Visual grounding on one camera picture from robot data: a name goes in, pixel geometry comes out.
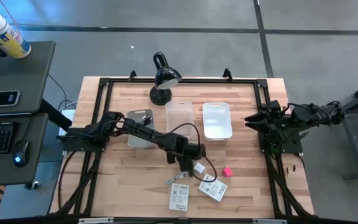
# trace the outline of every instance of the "white plastic container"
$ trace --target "white plastic container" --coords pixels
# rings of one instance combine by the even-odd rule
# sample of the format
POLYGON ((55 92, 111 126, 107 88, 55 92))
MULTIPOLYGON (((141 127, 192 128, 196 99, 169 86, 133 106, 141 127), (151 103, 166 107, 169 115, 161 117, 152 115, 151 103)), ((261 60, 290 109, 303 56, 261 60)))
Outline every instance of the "white plastic container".
POLYGON ((0 15, 0 46, 14 58, 24 58, 31 52, 30 44, 0 15))
POLYGON ((227 103, 203 105, 204 135, 207 141, 226 141, 233 135, 230 106, 227 103))
MULTIPOLYGON (((167 132, 184 123, 194 124, 193 105, 189 101, 168 102, 165 105, 165 111, 167 112, 167 132)), ((181 134, 188 139, 193 137, 194 132, 194 127, 190 125, 182 126, 174 131, 174 133, 181 134)))

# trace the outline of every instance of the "lamp base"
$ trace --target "lamp base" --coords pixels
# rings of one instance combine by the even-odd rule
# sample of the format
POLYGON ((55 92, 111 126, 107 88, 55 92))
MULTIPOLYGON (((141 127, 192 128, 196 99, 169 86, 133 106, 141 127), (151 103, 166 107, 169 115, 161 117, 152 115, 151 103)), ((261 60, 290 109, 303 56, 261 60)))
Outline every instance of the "lamp base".
POLYGON ((150 90, 150 100, 159 106, 166 105, 169 101, 171 101, 172 92, 170 89, 167 90, 158 90, 156 87, 153 87, 150 90))

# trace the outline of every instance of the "black desk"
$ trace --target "black desk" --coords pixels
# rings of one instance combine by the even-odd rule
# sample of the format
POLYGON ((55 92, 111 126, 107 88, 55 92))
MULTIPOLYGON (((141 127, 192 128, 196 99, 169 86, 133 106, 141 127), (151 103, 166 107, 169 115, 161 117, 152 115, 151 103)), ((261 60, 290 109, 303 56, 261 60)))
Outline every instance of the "black desk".
MULTIPOLYGON (((13 164, 12 153, 0 154, 0 185, 29 184, 32 183, 37 171, 38 159, 44 140, 44 132, 47 126, 48 115, 45 113, 32 114, 32 121, 26 139, 29 140, 30 161, 24 167, 16 167, 13 164)), ((14 135, 12 143, 23 138, 27 125, 30 121, 29 115, 14 117, 0 117, 1 121, 18 122, 19 126, 14 135)))
POLYGON ((71 121, 42 98, 56 43, 43 41, 30 42, 30 45, 32 51, 25 58, 0 58, 0 91, 21 93, 19 103, 0 108, 0 114, 47 113, 52 122, 68 129, 71 121))

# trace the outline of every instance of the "smartphone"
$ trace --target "smartphone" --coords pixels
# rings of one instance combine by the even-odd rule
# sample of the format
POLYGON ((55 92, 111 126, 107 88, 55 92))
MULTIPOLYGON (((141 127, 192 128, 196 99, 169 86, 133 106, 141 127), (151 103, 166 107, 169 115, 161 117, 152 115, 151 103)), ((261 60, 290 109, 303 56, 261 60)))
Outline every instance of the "smartphone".
POLYGON ((0 91, 0 107, 16 106, 19 102, 20 92, 17 90, 0 91))

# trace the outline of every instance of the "black desk lamp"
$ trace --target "black desk lamp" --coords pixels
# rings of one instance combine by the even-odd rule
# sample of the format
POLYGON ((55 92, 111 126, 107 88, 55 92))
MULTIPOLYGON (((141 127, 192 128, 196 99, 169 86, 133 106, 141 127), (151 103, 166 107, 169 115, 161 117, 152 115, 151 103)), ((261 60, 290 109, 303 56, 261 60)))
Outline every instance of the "black desk lamp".
POLYGON ((150 100, 155 105, 165 105, 172 98, 170 88, 174 87, 181 80, 178 71, 168 66, 167 59, 163 53, 155 53, 153 56, 157 74, 155 75, 155 86, 150 90, 150 100))

